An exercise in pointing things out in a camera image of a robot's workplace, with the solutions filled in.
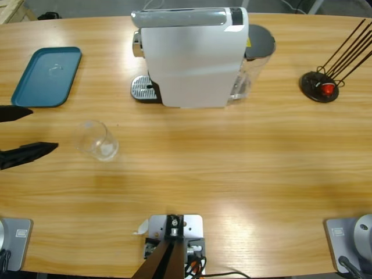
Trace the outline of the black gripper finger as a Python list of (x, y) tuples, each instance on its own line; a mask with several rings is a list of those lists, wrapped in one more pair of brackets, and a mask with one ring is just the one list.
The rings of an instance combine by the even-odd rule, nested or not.
[(16, 105), (1, 105), (0, 122), (16, 121), (31, 114), (33, 114), (33, 111), (29, 108)]
[(58, 146), (58, 143), (35, 142), (16, 149), (1, 151), (1, 170), (33, 162), (51, 153)]

